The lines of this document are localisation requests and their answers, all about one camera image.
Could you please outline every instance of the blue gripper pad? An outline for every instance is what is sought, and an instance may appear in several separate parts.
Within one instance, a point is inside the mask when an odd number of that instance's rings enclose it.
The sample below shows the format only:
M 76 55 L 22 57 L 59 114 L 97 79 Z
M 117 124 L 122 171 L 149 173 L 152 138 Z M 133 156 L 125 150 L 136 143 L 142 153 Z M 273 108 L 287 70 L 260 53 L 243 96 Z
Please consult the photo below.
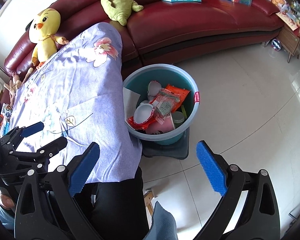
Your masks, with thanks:
M 22 133 L 21 133 L 21 136 L 23 137 L 29 137 L 30 135 L 33 135 L 37 132 L 40 132 L 42 131 L 44 128 L 44 124 L 43 122 L 38 122 L 38 123 L 35 123 L 33 125 L 30 125 L 26 128 L 23 129 Z
M 91 143 L 86 151 L 88 153 L 82 158 L 81 162 L 77 165 L 69 178 L 68 192 L 71 197 L 73 197 L 74 194 L 81 192 L 100 157 L 100 148 L 97 143 Z
M 203 142 L 197 144 L 197 157 L 213 190 L 224 196 L 227 192 L 225 175 Z

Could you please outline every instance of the orange snack wrapper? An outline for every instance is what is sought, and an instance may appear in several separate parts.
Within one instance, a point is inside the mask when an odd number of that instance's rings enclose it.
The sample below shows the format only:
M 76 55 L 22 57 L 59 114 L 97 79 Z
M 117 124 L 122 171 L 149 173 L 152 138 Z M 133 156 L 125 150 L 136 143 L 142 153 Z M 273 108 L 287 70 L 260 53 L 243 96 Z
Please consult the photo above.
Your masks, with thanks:
M 150 124 L 152 124 L 153 122 L 156 122 L 154 117 L 151 117 L 148 122 L 141 124 L 141 125 L 137 125 L 134 123 L 133 121 L 133 116 L 127 119 L 128 124 L 134 129 L 134 130 L 146 130 L 148 128 L 148 126 Z
M 180 95 L 180 102 L 173 108 L 172 113 L 177 111 L 177 109 L 182 105 L 183 101 L 186 99 L 187 95 L 190 93 L 187 89 L 177 88 L 170 84 L 166 86 L 166 90 L 169 90 L 171 93 Z

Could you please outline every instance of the blue plastic bucket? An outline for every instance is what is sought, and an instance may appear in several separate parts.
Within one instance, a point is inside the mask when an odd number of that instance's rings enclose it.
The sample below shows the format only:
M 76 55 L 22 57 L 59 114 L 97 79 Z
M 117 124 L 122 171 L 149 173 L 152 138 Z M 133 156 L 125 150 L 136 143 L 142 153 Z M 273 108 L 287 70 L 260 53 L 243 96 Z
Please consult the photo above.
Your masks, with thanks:
M 161 145 L 169 145 L 178 141 L 184 131 L 190 126 L 193 118 L 198 110 L 199 102 L 194 102 L 195 93 L 198 92 L 198 87 L 193 78 L 181 68 L 168 64 L 154 64 L 145 66 L 133 72 L 128 76 L 123 86 L 140 94 L 140 99 L 137 106 L 144 100 L 147 100 L 147 89 L 150 81 L 158 81 L 162 87 L 168 84 L 175 87 L 184 88 L 190 91 L 186 100 L 183 102 L 187 113 L 187 120 L 175 130 L 164 134 L 144 134 L 131 128 L 127 123 L 129 132 L 137 138 L 146 141 L 153 141 Z

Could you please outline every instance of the white tile floor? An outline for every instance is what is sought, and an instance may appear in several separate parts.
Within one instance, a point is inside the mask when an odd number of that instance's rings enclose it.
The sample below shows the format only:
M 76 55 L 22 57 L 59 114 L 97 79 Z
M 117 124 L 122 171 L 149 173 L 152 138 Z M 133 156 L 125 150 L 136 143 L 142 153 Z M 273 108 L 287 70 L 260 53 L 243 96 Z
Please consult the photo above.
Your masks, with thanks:
M 281 231 L 300 212 L 300 59 L 287 63 L 284 50 L 255 44 L 176 64 L 196 81 L 201 104 L 190 127 L 189 156 L 179 161 L 144 158 L 144 189 L 152 188 L 176 219 L 179 240 L 199 232 L 217 205 L 196 157 L 198 141 L 244 171 L 269 171 L 277 197 Z M 239 218 L 246 193 L 228 230 Z

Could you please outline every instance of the finger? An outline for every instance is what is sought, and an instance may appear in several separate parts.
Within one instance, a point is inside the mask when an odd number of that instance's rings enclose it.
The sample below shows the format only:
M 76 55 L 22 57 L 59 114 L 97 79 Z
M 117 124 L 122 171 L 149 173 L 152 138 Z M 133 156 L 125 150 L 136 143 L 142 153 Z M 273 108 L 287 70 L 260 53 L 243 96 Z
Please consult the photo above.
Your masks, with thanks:
M 12 199 L 6 195 L 1 195 L 0 200 L 2 202 L 3 208 L 10 209 L 10 208 L 14 207 L 14 203 L 13 203 Z

